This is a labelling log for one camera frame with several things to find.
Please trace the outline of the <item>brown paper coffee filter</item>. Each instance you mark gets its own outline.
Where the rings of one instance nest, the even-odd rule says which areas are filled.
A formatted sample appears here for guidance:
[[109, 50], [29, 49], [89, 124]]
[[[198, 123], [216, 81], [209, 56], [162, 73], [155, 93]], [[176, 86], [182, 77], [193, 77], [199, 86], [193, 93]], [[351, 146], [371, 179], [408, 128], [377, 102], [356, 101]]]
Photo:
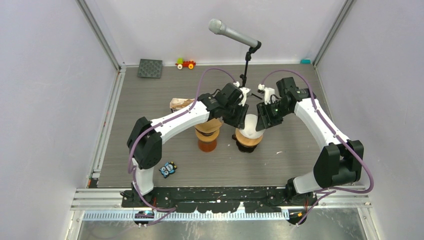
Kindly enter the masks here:
[[219, 118], [213, 118], [207, 122], [196, 124], [194, 127], [200, 133], [211, 134], [216, 132], [222, 125], [223, 122]]

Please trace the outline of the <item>orange glass carafe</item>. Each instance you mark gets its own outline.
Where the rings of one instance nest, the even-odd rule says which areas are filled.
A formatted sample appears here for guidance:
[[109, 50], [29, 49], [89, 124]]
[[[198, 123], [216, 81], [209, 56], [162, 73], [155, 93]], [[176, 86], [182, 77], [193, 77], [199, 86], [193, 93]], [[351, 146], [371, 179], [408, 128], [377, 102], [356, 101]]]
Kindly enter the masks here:
[[217, 147], [217, 140], [205, 142], [202, 140], [197, 141], [198, 148], [205, 153], [212, 152]]

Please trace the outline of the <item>wooden ring collar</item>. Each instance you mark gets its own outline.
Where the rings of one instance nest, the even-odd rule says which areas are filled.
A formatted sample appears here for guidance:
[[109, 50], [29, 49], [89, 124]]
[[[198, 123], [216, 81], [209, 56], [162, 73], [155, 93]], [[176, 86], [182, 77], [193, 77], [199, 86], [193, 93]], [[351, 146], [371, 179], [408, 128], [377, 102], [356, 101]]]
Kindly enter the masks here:
[[235, 139], [244, 147], [255, 147], [257, 146], [263, 139], [263, 135], [254, 138], [248, 138], [244, 136], [239, 128], [235, 129]]

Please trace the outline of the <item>brown plastic dripper with handle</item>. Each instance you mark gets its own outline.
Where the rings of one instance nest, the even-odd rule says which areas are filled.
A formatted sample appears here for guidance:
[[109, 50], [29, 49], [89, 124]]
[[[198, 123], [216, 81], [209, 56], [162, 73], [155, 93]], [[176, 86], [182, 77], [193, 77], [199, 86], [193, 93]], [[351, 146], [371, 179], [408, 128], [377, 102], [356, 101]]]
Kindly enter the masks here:
[[242, 153], [252, 153], [257, 148], [257, 146], [259, 145], [258, 144], [257, 146], [254, 146], [254, 147], [243, 146], [238, 141], [236, 141], [236, 138], [235, 138], [235, 135], [234, 134], [232, 135], [232, 139], [235, 140], [236, 146], [238, 147], [238, 150], [240, 152], [242, 152]]

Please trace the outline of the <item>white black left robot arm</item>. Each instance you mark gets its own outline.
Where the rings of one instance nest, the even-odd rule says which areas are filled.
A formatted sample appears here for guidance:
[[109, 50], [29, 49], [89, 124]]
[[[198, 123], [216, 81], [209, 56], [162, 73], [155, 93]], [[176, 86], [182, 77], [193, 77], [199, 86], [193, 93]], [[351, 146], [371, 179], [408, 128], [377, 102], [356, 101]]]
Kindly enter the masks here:
[[217, 93], [204, 93], [188, 106], [167, 116], [148, 120], [139, 118], [129, 135], [128, 173], [133, 176], [134, 200], [141, 207], [153, 202], [154, 167], [162, 158], [163, 145], [175, 135], [212, 119], [235, 128], [243, 128], [251, 90], [228, 83]]

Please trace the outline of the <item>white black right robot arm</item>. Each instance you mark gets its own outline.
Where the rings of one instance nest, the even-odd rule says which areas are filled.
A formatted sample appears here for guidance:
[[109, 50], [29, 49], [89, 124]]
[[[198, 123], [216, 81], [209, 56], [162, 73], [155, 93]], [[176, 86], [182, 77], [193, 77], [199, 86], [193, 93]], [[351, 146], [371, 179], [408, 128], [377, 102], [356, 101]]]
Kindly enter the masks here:
[[263, 102], [257, 104], [256, 130], [265, 130], [283, 122], [294, 114], [306, 125], [321, 150], [311, 172], [291, 178], [287, 182], [285, 198], [291, 205], [299, 205], [306, 193], [357, 182], [362, 174], [358, 158], [364, 155], [359, 140], [350, 140], [322, 111], [310, 88], [297, 87], [293, 77], [282, 78], [277, 89], [262, 82], [257, 90]]

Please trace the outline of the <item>white paper coffee filter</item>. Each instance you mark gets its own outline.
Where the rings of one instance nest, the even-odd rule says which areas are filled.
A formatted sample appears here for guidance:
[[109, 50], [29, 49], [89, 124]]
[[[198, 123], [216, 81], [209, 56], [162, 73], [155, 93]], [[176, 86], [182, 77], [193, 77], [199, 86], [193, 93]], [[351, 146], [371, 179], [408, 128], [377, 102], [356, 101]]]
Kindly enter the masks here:
[[256, 130], [257, 123], [257, 115], [247, 114], [244, 119], [244, 128], [239, 130], [241, 135], [248, 139], [258, 139], [262, 137], [265, 130]]

